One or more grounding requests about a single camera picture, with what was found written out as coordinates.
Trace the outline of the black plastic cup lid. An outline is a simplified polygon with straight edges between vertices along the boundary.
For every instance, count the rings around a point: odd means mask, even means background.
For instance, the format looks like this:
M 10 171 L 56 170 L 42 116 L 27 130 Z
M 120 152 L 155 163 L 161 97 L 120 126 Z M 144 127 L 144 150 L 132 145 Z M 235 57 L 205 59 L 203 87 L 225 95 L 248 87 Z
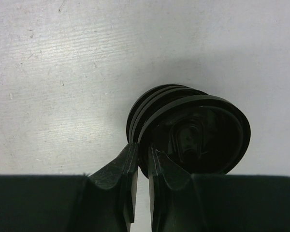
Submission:
M 145 177 L 152 147 L 190 174 L 227 174 L 246 153 L 251 128 L 229 101 L 199 95 L 164 102 L 146 114 L 134 135 Z

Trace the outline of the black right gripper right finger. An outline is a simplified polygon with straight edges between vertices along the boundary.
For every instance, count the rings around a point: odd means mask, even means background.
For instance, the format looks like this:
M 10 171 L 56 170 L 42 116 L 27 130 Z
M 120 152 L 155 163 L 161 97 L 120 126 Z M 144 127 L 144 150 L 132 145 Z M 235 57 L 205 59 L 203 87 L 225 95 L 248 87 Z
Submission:
M 153 144 L 148 150 L 148 180 L 152 231 L 192 230 L 191 176 Z

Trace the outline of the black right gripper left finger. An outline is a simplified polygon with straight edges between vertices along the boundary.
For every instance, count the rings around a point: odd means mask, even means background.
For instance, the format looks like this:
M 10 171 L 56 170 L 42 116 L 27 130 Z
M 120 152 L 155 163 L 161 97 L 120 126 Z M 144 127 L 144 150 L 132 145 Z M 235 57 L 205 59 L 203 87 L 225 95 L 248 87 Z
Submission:
M 89 182 L 89 221 L 95 232 L 129 232 L 135 220 L 138 145 L 128 143 Z

